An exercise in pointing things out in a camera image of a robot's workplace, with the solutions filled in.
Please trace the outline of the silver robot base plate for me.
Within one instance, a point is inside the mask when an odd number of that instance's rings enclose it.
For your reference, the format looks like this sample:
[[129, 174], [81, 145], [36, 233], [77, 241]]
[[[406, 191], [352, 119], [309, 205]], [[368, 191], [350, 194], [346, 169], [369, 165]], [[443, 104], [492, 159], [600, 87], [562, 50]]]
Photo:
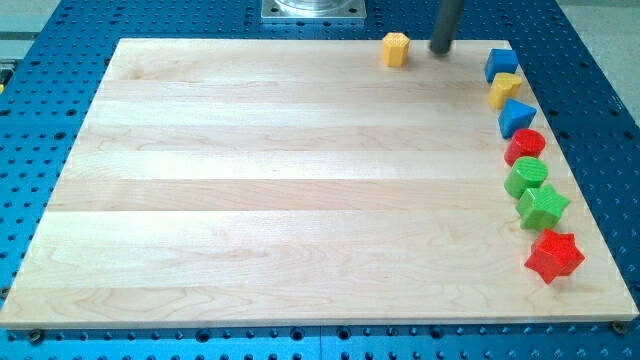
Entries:
[[261, 0], [261, 18], [285, 20], [364, 20], [365, 0]]

